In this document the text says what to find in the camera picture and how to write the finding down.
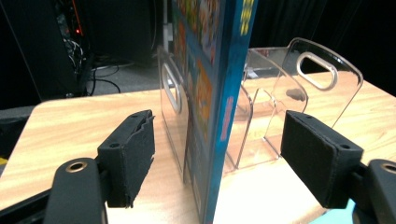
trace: book cover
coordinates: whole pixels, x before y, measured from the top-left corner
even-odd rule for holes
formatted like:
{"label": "book cover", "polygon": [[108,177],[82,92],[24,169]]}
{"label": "book cover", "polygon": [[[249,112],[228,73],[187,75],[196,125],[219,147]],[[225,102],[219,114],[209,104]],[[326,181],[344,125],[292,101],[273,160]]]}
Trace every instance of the book cover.
{"label": "book cover", "polygon": [[257,0],[173,0],[174,56],[190,97],[187,164],[212,223]]}

